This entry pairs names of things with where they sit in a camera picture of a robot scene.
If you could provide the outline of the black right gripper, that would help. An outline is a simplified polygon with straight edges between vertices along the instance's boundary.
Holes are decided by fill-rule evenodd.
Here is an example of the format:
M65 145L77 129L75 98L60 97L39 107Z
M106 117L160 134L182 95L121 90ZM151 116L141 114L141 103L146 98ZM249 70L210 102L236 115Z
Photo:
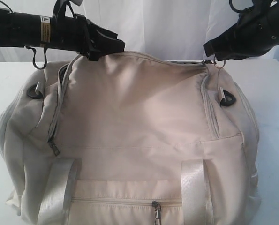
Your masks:
M203 47L216 60L243 60L262 56L279 45L279 6L252 6L240 13L236 25Z

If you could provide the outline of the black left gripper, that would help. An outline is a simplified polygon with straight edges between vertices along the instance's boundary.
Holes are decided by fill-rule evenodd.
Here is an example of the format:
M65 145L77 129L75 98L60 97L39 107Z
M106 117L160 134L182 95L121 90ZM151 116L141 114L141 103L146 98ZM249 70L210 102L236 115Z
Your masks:
M83 15L53 15L50 48L77 52L89 61L99 61L103 56L124 52L125 42Z

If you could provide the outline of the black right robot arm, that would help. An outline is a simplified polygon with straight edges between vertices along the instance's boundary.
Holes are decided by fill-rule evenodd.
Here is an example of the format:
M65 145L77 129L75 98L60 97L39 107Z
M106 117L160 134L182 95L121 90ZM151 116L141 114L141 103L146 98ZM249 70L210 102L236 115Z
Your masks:
M206 56L218 61L243 60L259 57L279 45L279 0L254 0L253 6L237 9L229 1L230 8L238 13L238 21L218 37L206 42Z

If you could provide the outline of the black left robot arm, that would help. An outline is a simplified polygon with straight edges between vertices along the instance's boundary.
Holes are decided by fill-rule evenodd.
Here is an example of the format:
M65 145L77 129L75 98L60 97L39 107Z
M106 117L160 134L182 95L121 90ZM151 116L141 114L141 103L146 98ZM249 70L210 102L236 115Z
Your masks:
M121 53L125 43L84 15L65 15L68 0L55 3L52 17L11 12L0 7L0 47L43 47L77 52L88 60Z

